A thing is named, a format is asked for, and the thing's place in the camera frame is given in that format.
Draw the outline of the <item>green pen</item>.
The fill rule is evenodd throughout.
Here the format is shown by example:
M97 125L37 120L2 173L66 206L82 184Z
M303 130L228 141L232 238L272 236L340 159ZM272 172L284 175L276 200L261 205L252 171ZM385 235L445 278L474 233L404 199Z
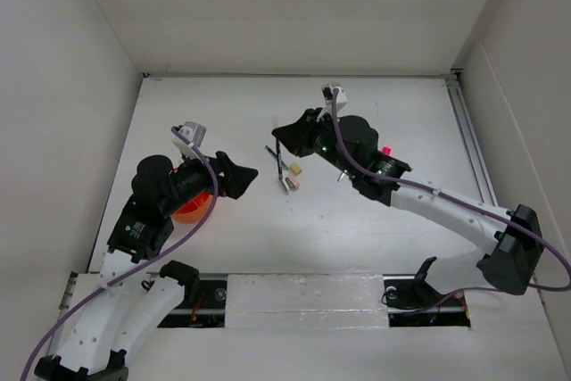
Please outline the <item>green pen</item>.
M282 160L281 155L278 155L274 150L272 150L268 145L264 146L266 151L272 156L272 158L279 163L283 170L290 170L289 166Z

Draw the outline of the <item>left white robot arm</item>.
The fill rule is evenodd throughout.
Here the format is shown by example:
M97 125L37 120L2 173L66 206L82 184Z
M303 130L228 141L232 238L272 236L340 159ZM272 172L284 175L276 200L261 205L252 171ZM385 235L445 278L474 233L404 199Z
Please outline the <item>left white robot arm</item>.
M160 269L146 296L137 302L145 273L175 251L165 243L172 216L197 196L240 198L257 178L254 168L233 163L218 151L204 156L196 147L175 167L160 154L137 165L132 194L107 241L98 287L67 311L79 320L68 340L38 360L41 380L126 380L128 363L166 315L198 298L199 272L178 261Z

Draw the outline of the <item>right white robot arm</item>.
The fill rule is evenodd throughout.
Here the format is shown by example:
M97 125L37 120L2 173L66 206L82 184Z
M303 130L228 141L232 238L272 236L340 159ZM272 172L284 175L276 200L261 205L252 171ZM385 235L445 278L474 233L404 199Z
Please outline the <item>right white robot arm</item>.
M308 109L272 135L297 157L316 154L329 162L369 200L415 213L467 239L482 252L476 267L496 289L521 295L528 288L543 252L533 209L520 204L510 211L438 194L428 183L413 186L409 164L379 150L377 132L360 116L333 120L320 109Z

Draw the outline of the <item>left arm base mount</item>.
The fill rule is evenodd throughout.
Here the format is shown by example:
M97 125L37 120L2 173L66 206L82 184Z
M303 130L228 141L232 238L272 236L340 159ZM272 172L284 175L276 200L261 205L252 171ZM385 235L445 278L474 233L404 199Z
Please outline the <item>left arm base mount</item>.
M198 269L179 261L169 261L157 274L141 281L148 293L161 274L182 279L185 295L158 328L222 328L225 326L228 275L201 274Z

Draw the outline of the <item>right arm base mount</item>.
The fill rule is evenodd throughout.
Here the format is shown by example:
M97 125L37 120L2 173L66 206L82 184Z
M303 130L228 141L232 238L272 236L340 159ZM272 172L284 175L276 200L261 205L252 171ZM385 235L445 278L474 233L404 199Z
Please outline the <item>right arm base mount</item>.
M436 305L444 294L426 282L435 261L435 256L424 260L414 274L384 277L381 303L388 310L389 327L471 327L462 294Z

